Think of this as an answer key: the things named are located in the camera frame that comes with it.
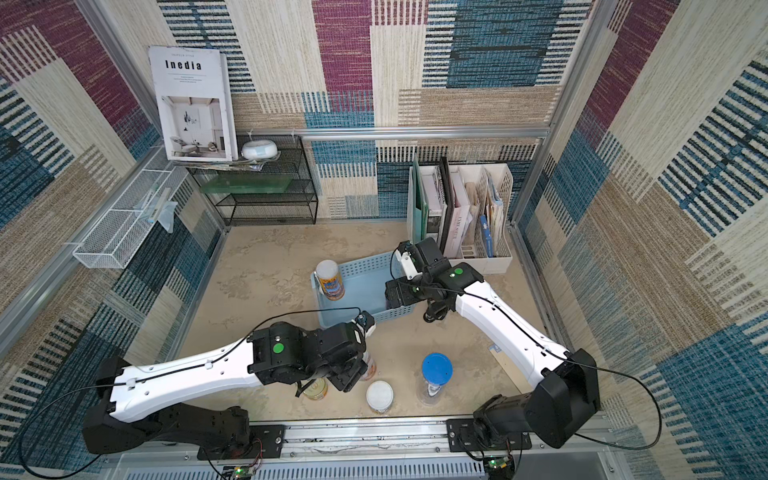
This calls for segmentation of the light blue plastic basket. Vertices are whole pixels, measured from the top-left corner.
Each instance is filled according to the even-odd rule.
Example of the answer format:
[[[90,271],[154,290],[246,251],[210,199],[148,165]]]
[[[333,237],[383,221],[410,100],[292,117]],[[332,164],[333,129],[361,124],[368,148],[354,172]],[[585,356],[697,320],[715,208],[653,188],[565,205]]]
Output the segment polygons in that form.
[[[310,282],[316,297],[318,321],[321,328],[329,328],[353,318],[356,308],[370,313],[377,323],[393,320],[413,312],[414,306],[390,308],[387,306],[385,284],[403,276],[399,264],[390,262],[390,254],[374,256],[339,264],[339,272],[345,288],[344,296],[337,301],[329,300],[323,293],[315,275],[310,275]]]

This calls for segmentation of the white round device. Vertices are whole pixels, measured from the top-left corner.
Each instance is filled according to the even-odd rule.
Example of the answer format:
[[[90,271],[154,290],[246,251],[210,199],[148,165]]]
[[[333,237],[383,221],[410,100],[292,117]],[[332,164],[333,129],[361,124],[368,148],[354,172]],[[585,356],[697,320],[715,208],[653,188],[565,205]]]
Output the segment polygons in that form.
[[[267,161],[278,156],[279,149],[271,140],[250,140],[241,148],[241,157],[249,161]]]

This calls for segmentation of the yellow can white lid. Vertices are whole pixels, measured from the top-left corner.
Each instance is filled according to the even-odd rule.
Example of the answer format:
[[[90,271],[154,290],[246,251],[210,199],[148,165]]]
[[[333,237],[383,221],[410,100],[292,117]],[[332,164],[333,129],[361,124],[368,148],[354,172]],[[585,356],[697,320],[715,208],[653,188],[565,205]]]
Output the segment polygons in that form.
[[[329,300],[338,301],[344,296],[342,274],[335,261],[326,259],[319,262],[315,269],[315,277],[323,294]]]

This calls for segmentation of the green folder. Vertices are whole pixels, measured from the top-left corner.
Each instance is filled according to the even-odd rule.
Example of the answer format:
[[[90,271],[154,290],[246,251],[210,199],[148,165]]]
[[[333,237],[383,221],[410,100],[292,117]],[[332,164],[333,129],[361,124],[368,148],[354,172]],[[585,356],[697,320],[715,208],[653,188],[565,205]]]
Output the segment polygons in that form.
[[[424,194],[424,185],[421,175],[420,164],[417,159],[412,163],[412,240],[415,243],[419,243],[427,236],[427,220],[428,220],[428,201]]]

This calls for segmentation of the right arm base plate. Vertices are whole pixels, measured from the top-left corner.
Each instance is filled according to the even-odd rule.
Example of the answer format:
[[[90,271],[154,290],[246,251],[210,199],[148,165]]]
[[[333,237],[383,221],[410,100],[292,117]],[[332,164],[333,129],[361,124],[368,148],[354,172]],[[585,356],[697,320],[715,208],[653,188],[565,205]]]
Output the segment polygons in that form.
[[[452,418],[445,421],[451,452],[480,453],[489,451],[530,450],[532,442],[527,432],[494,432],[474,418]]]

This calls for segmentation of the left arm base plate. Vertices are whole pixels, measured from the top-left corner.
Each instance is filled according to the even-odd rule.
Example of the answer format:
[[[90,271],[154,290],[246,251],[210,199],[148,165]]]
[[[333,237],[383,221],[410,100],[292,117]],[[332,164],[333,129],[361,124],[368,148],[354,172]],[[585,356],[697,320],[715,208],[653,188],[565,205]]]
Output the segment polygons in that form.
[[[223,447],[197,452],[198,460],[277,459],[281,456],[286,426],[284,424],[251,425],[244,440],[232,440]]]

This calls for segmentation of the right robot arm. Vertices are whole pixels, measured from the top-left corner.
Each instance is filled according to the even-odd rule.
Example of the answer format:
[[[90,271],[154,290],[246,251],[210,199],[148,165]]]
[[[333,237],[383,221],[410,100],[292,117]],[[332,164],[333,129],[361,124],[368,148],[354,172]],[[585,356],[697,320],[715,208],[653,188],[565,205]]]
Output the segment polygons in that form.
[[[432,238],[399,243],[390,261],[403,274],[386,283],[389,307],[426,302],[427,323],[457,313],[500,348],[531,388],[514,397],[495,395],[474,411],[472,428],[482,446],[532,433],[560,448],[597,413],[594,358],[583,349],[571,352],[534,328],[474,267],[452,264]]]

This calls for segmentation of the oval gold fish tin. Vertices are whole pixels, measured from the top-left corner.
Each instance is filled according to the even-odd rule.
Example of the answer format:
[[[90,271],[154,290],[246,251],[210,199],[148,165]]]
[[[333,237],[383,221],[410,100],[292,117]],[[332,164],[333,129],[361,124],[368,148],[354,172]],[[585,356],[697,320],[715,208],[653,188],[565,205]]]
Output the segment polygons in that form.
[[[325,398],[328,392],[328,383],[324,378],[312,379],[302,387],[301,395],[312,401]]]

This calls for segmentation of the orange fruit can white lid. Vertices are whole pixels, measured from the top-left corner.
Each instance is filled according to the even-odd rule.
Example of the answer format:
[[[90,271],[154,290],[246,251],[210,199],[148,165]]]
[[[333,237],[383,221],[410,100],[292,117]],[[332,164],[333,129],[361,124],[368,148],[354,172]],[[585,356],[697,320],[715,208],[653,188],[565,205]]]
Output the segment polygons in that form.
[[[377,413],[386,413],[393,405],[394,390],[384,380],[374,381],[366,390],[366,402]]]

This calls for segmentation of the red label can white lid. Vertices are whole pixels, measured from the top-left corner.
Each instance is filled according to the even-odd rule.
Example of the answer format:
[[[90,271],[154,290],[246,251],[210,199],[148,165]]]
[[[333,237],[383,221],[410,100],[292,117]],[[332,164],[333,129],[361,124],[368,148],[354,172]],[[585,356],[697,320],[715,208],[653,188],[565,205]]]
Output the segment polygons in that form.
[[[363,361],[366,364],[366,371],[361,376],[361,381],[369,381],[371,380],[376,372],[377,372],[377,366],[375,363],[375,360],[373,359],[373,356],[370,352],[365,352],[363,355]]]

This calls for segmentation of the tan booklet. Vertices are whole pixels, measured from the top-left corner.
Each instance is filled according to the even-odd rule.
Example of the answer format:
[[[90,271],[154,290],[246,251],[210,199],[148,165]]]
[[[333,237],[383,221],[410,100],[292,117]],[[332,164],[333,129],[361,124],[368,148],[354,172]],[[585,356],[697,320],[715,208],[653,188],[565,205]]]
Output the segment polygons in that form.
[[[514,362],[502,352],[495,344],[489,347],[491,355],[495,358],[502,370],[507,374],[521,393],[530,393],[534,388],[528,383],[523,372],[514,364]]]

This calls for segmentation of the pink book in organizer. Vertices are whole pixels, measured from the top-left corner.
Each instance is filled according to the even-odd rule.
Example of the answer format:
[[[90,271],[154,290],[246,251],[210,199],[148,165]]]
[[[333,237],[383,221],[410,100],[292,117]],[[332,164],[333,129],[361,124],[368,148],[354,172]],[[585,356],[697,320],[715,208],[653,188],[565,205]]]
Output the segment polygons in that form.
[[[470,222],[471,202],[465,188],[465,182],[458,168],[450,171],[450,180],[453,188],[454,208],[444,253],[449,259],[454,259],[459,257],[465,229]]]

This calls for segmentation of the aluminium front rail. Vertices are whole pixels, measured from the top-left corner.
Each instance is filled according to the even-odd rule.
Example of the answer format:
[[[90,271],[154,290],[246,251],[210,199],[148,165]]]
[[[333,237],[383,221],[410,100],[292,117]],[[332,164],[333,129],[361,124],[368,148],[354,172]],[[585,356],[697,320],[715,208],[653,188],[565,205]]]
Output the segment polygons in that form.
[[[197,448],[147,444],[107,457],[103,479],[629,479],[603,416],[563,447],[523,433],[495,447],[467,416],[256,422],[262,458],[205,460]]]

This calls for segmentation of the white file organizer box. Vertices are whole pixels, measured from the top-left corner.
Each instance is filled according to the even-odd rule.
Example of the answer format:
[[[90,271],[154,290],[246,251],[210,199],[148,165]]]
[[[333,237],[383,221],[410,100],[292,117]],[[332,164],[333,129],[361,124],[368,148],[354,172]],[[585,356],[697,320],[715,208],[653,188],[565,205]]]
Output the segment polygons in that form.
[[[514,179],[509,167],[504,163],[450,165],[450,171],[458,168],[465,182],[465,188],[471,202],[470,222],[460,247],[459,257],[450,259],[456,265],[465,261],[482,274],[503,274],[509,268],[512,258],[511,247],[507,241],[507,220],[511,206],[511,193]],[[440,247],[440,237],[445,207],[438,164],[421,166],[425,198],[428,201],[427,236],[433,238]],[[407,239],[412,240],[412,165],[408,171],[407,187]],[[494,257],[487,258],[481,231],[479,216],[486,215],[490,222]]]

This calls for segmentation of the blue book in organizer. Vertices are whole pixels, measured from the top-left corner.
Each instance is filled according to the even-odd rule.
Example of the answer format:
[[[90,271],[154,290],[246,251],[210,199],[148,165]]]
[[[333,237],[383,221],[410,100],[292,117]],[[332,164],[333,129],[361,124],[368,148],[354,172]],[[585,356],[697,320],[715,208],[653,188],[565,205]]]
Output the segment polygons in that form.
[[[482,236],[486,257],[493,258],[494,257],[493,237],[492,237],[490,222],[488,221],[487,216],[480,215],[479,223],[480,223],[480,231],[481,231],[481,236]]]

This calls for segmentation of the clear tube blue lid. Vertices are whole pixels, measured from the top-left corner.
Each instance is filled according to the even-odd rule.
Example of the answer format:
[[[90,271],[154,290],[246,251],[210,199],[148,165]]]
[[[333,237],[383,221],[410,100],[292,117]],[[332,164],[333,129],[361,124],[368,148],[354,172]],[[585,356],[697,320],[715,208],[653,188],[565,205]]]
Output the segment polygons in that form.
[[[426,405],[438,403],[453,372],[453,364],[446,355],[438,352],[427,355],[421,364],[421,401]]]

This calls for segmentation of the white Inedia magazine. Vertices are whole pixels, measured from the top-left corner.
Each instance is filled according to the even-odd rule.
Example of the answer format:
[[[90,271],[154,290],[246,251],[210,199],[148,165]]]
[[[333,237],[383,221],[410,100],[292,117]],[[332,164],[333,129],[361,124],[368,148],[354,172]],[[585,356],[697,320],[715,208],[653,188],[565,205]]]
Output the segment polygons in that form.
[[[148,56],[162,139],[176,163],[237,159],[227,58],[218,50],[151,46]]]

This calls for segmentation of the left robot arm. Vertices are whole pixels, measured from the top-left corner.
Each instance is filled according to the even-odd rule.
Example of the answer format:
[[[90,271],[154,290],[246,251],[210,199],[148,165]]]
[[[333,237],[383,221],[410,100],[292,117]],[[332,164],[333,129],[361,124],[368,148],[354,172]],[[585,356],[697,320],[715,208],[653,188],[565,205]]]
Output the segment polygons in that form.
[[[176,361],[133,366],[121,357],[109,358],[97,373],[98,402],[83,423],[86,448],[113,454],[170,441],[209,452],[244,449],[251,442],[245,409],[210,410],[191,400],[272,384],[303,392],[321,378],[348,392],[368,369],[366,340],[375,325],[367,312],[327,329],[277,322],[218,350]]]

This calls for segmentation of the black binder in organizer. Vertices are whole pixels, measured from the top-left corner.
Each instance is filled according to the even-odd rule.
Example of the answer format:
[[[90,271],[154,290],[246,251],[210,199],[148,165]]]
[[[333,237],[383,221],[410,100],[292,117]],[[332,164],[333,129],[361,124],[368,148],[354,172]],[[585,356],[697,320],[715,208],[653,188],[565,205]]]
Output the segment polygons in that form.
[[[451,230],[451,223],[452,223],[452,217],[455,210],[455,195],[454,195],[454,189],[450,177],[450,167],[449,162],[446,156],[442,156],[438,163],[438,170],[440,173],[440,180],[441,180],[441,187],[444,197],[444,211],[443,211],[443,222],[442,222],[442,230],[441,230],[441,237],[440,237],[440,248],[441,251],[445,256],[448,256],[446,253],[450,230]]]

